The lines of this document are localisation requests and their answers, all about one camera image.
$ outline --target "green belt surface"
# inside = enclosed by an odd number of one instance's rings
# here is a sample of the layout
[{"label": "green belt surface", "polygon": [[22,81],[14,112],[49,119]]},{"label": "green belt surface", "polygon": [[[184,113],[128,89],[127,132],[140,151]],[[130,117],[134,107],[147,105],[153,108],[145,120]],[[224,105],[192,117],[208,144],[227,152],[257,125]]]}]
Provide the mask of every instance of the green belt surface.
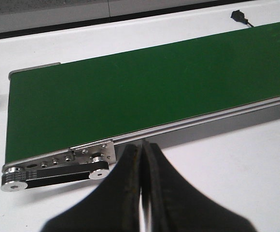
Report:
[{"label": "green belt surface", "polygon": [[6,163],[277,96],[280,23],[16,72]]}]

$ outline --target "black rubber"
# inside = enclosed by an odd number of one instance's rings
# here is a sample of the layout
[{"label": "black rubber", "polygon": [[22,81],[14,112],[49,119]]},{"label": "black rubber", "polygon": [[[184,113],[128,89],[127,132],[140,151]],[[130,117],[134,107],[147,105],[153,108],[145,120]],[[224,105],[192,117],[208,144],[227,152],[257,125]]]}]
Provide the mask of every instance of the black rubber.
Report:
[{"label": "black rubber", "polygon": [[138,232],[140,149],[128,145],[109,176],[42,232]]},{"label": "black rubber", "polygon": [[148,205],[149,196],[153,232],[256,231],[248,220],[191,186],[168,162],[157,144],[143,143],[141,165],[143,205]]}]

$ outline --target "black plug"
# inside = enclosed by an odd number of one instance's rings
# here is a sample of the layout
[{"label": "black plug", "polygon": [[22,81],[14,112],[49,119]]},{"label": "black plug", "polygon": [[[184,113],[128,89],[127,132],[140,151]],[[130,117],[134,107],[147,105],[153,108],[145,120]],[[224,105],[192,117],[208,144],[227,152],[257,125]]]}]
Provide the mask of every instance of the black plug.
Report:
[{"label": "black plug", "polygon": [[244,13],[241,12],[240,10],[233,11],[232,14],[231,14],[231,18],[234,19],[237,22],[244,23],[246,25],[248,24],[251,27],[253,27],[253,25],[248,22],[248,19],[245,18]]}]

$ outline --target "white table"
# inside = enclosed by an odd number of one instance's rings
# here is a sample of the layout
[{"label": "white table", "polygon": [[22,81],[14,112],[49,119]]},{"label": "white table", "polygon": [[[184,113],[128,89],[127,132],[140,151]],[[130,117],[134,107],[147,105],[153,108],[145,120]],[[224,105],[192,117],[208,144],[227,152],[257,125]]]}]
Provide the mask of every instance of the white table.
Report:
[{"label": "white table", "polygon": [[[0,171],[10,71],[244,29],[246,25],[230,19],[237,9],[254,26],[280,22],[280,0],[256,0],[0,40]],[[258,231],[280,232],[280,120],[191,140],[163,151],[204,194],[247,217]],[[0,232],[39,231],[47,219],[79,202],[97,184],[80,181],[14,193],[0,190]]]}]

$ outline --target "screw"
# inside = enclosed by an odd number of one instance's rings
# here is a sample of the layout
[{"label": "screw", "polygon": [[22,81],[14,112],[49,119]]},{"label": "screw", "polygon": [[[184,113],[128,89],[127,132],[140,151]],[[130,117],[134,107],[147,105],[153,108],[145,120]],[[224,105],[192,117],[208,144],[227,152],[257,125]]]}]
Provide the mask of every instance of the screw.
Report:
[{"label": "screw", "polygon": [[40,166],[41,166],[41,168],[46,168],[48,165],[46,162],[42,162]]},{"label": "screw", "polygon": [[53,165],[58,165],[58,159],[53,159]]},{"label": "screw", "polygon": [[66,162],[71,161],[71,157],[70,157],[70,156],[65,156],[65,161],[66,161]]}]

